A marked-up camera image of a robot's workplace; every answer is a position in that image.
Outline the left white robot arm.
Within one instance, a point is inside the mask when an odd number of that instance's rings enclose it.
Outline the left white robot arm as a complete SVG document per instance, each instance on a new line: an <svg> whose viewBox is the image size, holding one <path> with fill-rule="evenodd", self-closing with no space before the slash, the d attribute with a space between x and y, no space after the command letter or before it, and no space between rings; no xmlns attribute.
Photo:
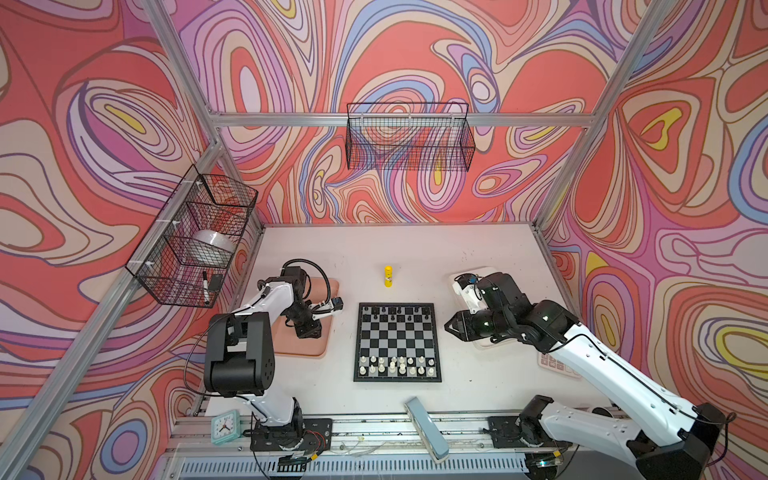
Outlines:
<svg viewBox="0 0 768 480"><path fill-rule="evenodd" d="M318 339L321 317L332 312L332 290L325 272L307 259L286 261L279 275L263 282L254 299L209 322L205 392L241 400L269 430L292 429L301 435L304 420L299 401L274 385L272 326L284 318L298 339Z"/></svg>

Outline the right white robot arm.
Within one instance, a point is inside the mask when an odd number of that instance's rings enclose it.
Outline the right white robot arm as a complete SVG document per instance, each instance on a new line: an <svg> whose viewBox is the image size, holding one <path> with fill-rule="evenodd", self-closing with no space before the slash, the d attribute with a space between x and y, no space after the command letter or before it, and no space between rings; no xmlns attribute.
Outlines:
<svg viewBox="0 0 768 480"><path fill-rule="evenodd" d="M605 346L559 303L533 303L511 275L461 273L452 282L464 302L445 324L463 342L516 340L564 363L626 414L616 419L536 395L520 412L521 442L583 445L621 460L646 479L699 479L732 417L710 403L695 405L660 386Z"/></svg>

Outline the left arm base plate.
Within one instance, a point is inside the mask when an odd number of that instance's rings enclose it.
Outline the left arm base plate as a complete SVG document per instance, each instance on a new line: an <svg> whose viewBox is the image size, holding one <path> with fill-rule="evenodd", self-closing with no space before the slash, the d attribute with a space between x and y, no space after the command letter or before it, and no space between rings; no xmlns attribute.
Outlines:
<svg viewBox="0 0 768 480"><path fill-rule="evenodd" d="M256 425L250 432L250 450L253 452L322 453L332 446L333 420L310 418L279 427Z"/></svg>

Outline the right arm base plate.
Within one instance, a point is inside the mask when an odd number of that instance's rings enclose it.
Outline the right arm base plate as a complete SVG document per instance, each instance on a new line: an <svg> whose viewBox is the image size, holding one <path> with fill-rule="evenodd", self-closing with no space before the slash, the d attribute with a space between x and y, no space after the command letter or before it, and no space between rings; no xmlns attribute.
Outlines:
<svg viewBox="0 0 768 480"><path fill-rule="evenodd" d="M483 432L490 436L492 445L504 448L555 448L567 450L573 443L555 440L549 436L538 421L518 416L489 416L488 426Z"/></svg>

